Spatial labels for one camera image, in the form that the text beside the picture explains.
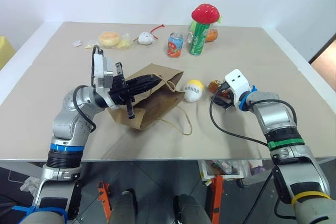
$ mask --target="blue ring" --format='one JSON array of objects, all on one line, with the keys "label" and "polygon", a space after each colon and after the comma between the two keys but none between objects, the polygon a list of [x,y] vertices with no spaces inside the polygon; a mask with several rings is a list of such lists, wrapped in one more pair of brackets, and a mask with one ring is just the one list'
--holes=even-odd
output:
[{"label": "blue ring", "polygon": [[57,212],[64,216],[64,222],[67,223],[68,221],[68,213],[59,207],[44,207],[44,208],[36,208],[35,206],[31,207],[22,207],[22,206],[14,206],[12,207],[13,210],[23,211],[26,212],[26,216],[23,217],[18,223],[21,223],[28,215],[32,214],[33,212]]},{"label": "blue ring", "polygon": [[64,146],[58,144],[51,144],[50,149],[64,152],[82,152],[84,150],[84,146]]},{"label": "blue ring", "polygon": [[252,89],[251,89],[251,92],[248,92],[248,93],[244,96],[244,98],[242,99],[242,101],[240,102],[240,104],[239,104],[239,109],[240,109],[240,110],[243,111],[243,105],[245,104],[247,97],[248,97],[252,92],[255,92],[255,91],[258,91],[258,89],[256,88],[256,86],[253,85],[253,86],[252,86]]}]

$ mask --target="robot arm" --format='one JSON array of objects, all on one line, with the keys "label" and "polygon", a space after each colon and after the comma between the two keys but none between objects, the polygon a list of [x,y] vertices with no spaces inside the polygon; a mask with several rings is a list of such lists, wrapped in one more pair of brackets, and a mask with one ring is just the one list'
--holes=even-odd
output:
[{"label": "robot arm", "polygon": [[257,117],[275,165],[277,193],[282,202],[292,204],[297,222],[336,223],[336,201],[330,199],[329,183],[279,95],[251,88],[238,69],[225,82],[233,105]]},{"label": "robot arm", "polygon": [[151,74],[126,81],[121,63],[116,64],[116,69],[117,75],[113,76],[112,60],[95,46],[91,86],[79,86],[65,96],[62,109],[52,123],[48,160],[43,166],[33,206],[18,209],[29,214],[22,223],[64,223],[64,219],[77,216],[81,200],[77,179],[85,144],[96,128],[94,116],[107,107],[116,109],[126,105],[129,118],[134,118],[134,96],[161,82]]}]

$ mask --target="red string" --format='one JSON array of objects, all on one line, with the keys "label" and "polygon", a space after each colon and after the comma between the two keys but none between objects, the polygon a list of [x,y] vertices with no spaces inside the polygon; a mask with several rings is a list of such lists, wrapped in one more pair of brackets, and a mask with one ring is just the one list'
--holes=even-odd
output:
[{"label": "red string", "polygon": [[150,33],[152,34],[152,32],[154,32],[156,29],[158,29],[158,28],[160,28],[160,27],[164,27],[164,25],[162,24],[161,26],[157,26],[157,27],[155,27],[154,29],[152,29],[152,30],[150,31]]}]

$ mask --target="white table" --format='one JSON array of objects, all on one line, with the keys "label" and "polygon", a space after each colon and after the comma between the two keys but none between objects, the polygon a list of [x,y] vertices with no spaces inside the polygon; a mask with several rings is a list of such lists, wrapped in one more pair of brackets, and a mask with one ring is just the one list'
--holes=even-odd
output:
[{"label": "white table", "polygon": [[[155,27],[63,23],[57,30],[59,25],[45,23],[0,72],[5,87],[2,98],[6,97],[0,106],[2,160],[47,159],[51,123],[61,108],[63,97],[74,87],[90,82],[91,49],[84,49],[84,46],[74,48],[73,41],[80,39],[86,44],[102,31],[129,33],[131,38],[135,38],[140,32]],[[122,62],[125,76],[150,63],[183,70],[177,88],[182,88],[190,79],[208,84],[239,68],[259,90],[276,92],[294,106],[299,132],[315,156],[335,156],[334,92],[276,30],[265,30],[220,27],[218,39],[207,43],[200,56],[190,55],[187,45],[184,45],[182,55],[172,59],[165,54],[167,38],[173,31],[186,35],[187,27],[166,26],[155,31],[159,40],[154,47],[134,45],[127,50],[106,49],[104,53],[113,57],[115,62]],[[164,122],[157,122],[140,132],[116,124],[104,111],[94,118],[97,130],[89,137],[83,160],[269,158],[268,148],[218,131],[209,119],[209,98],[210,95],[205,93],[195,103],[180,103],[193,124],[191,136],[182,136]],[[264,141],[253,114],[235,109],[224,114],[221,108],[214,108],[214,114],[226,129]],[[179,110],[170,111],[164,119],[188,131],[188,123]]]}]

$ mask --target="green can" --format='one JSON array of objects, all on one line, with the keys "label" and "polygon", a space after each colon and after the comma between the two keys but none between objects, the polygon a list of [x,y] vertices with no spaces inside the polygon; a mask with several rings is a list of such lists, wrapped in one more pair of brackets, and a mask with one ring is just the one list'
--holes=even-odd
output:
[{"label": "green can", "polygon": [[190,44],[189,52],[192,55],[200,55],[208,34],[210,24],[196,23],[195,34]]}]

